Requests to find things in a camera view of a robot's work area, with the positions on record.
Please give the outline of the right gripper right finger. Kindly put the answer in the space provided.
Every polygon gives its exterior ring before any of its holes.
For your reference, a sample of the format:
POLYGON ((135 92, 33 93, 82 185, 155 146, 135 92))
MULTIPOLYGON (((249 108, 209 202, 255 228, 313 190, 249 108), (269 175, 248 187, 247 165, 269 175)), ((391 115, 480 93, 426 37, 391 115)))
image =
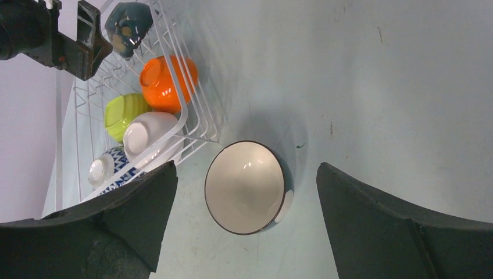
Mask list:
POLYGON ((316 175, 339 278, 491 278, 492 224, 430 210, 322 163, 316 175))

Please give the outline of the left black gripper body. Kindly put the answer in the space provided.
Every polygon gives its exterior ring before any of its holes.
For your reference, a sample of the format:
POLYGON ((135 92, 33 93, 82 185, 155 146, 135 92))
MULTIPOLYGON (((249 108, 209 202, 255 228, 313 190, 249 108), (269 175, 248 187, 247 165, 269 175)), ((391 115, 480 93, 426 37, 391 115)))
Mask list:
POLYGON ((20 53, 44 66, 59 66, 61 1, 1 1, 1 60, 20 53))

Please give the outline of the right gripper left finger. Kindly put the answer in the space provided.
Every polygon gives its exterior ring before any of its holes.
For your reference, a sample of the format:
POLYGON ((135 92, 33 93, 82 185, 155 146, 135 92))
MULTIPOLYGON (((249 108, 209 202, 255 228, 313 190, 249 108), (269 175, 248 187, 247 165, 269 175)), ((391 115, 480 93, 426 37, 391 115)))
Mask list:
POLYGON ((148 278, 178 186, 174 162, 42 219, 1 224, 2 278, 148 278))

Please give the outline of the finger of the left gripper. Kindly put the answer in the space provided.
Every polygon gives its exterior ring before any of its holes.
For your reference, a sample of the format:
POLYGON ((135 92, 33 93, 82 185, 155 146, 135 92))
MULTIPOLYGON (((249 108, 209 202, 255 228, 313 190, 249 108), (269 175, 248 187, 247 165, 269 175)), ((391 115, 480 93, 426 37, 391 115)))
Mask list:
POLYGON ((101 12, 87 1, 77 4, 77 39, 61 34, 62 50, 58 61, 63 70, 82 81, 97 73, 103 60, 113 51, 102 35, 101 12))

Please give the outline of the dark blue floral bowl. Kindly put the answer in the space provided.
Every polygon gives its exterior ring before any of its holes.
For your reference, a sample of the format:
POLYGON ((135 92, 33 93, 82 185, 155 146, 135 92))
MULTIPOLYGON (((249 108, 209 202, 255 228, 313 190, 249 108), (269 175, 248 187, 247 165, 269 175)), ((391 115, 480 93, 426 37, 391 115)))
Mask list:
POLYGON ((130 59, 153 26, 149 5, 140 2, 119 2, 105 22, 113 50, 124 59, 130 59))

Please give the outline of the lime green square bowl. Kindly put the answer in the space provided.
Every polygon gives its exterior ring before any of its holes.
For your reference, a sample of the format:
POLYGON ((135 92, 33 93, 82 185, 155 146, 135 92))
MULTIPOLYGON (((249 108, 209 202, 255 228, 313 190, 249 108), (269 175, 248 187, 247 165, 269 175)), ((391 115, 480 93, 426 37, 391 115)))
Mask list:
POLYGON ((123 136, 130 123, 139 115, 151 112, 143 95, 131 93, 112 99, 104 111, 103 123, 106 132, 116 142, 122 143, 123 136))

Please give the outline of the teal bowl white dots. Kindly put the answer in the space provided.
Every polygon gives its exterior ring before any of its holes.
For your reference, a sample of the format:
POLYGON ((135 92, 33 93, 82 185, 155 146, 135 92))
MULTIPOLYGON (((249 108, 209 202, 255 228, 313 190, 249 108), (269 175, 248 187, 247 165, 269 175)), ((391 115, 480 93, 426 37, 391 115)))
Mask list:
POLYGON ((214 157, 204 194, 219 227, 235 235, 253 235, 285 219, 294 200, 294 179, 278 152, 243 140, 227 145, 214 157))

